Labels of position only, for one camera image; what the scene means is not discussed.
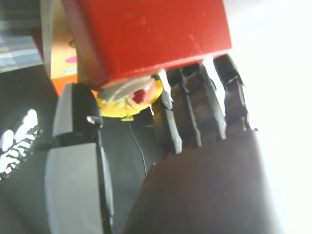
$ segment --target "red fruit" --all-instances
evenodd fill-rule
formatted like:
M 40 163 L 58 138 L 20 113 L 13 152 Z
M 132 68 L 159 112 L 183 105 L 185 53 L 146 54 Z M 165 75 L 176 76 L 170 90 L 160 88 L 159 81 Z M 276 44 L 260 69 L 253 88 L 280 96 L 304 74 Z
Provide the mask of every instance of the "red fruit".
M 134 97 L 132 98 L 133 101 L 135 101 L 137 104 L 140 104 L 144 101 L 146 92 L 143 89 L 140 89 L 136 92 L 134 92 Z

